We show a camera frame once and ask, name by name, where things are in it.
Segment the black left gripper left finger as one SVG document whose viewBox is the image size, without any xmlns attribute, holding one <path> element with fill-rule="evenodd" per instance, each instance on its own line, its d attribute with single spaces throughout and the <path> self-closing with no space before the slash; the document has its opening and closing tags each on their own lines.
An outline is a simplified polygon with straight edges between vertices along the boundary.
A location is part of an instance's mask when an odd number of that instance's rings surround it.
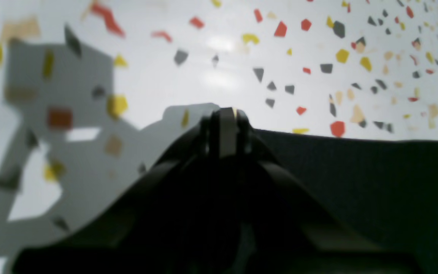
<svg viewBox="0 0 438 274">
<path fill-rule="evenodd" d="M 93 222 L 55 244 L 24 249 L 14 274 L 182 274 L 209 266 L 199 250 L 222 186 L 221 115 L 179 137 Z"/>
</svg>

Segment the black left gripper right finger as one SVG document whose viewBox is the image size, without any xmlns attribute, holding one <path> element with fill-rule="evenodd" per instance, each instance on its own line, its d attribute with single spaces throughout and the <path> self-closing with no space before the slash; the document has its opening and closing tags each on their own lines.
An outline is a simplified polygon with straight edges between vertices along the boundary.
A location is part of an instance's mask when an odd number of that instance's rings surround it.
<svg viewBox="0 0 438 274">
<path fill-rule="evenodd" d="M 245 175 L 240 197 L 256 247 L 245 274 L 375 273 L 375 246 L 281 167 L 247 116 L 232 108 L 223 109 L 223 155 Z"/>
</svg>

